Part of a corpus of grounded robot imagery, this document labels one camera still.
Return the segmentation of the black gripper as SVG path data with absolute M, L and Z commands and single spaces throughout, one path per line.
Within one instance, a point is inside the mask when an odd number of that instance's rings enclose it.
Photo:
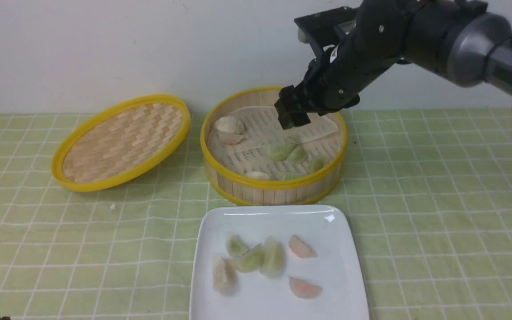
M 415 6 L 414 0 L 364 0 L 358 8 L 296 18 L 316 58 L 296 87 L 278 93 L 275 108 L 282 129 L 311 123 L 307 113 L 327 114 L 357 105 L 360 92 L 404 54 Z

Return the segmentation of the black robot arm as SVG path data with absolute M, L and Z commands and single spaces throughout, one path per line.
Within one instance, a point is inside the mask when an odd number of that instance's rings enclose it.
M 512 27 L 480 0 L 364 0 L 296 18 L 315 58 L 304 79 L 280 90 L 282 129 L 351 108 L 396 64 L 415 64 L 460 87 L 488 83 L 512 94 Z

